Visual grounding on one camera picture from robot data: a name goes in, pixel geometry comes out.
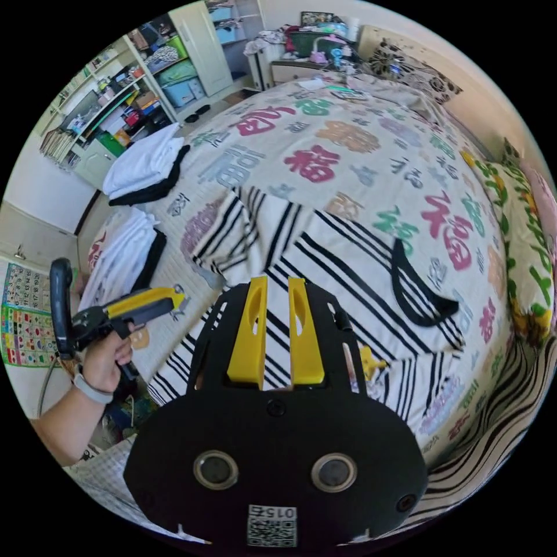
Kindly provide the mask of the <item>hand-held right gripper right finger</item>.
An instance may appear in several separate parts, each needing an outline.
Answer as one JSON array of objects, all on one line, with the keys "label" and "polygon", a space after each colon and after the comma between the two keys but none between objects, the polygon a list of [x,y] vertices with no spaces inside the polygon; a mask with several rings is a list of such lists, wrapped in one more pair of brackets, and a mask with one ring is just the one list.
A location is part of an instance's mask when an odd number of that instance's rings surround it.
[{"label": "hand-held right gripper right finger", "polygon": [[291,383],[296,388],[321,385],[325,371],[304,279],[288,278],[288,301]]}]

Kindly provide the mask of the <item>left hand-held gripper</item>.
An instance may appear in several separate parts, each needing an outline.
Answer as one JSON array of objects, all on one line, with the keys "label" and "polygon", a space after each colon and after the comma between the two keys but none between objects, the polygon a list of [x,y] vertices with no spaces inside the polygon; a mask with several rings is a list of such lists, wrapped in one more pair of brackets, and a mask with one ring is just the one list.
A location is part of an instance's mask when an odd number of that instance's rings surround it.
[{"label": "left hand-held gripper", "polygon": [[80,312],[71,321],[71,358],[112,332],[126,339],[131,334],[130,324],[144,325],[178,310],[184,299],[185,294],[180,289],[155,287],[134,292],[106,306],[95,306]]}]

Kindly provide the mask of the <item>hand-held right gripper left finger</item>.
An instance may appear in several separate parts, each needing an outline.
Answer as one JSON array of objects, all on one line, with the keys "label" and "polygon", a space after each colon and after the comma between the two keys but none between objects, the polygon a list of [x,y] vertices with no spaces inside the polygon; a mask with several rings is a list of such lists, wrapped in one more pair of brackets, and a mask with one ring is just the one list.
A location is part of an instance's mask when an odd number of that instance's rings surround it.
[{"label": "hand-held right gripper left finger", "polygon": [[254,277],[247,287],[227,378],[233,384],[262,390],[266,356],[267,278]]}]

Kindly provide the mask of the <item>person's left hand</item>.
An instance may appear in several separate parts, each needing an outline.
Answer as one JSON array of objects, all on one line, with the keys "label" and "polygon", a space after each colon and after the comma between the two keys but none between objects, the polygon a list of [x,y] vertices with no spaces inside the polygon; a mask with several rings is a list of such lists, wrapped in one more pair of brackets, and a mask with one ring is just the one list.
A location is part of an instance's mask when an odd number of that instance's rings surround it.
[{"label": "person's left hand", "polygon": [[119,366],[131,362],[130,338],[122,339],[116,332],[89,345],[82,372],[86,383],[99,392],[113,394],[121,378]]}]

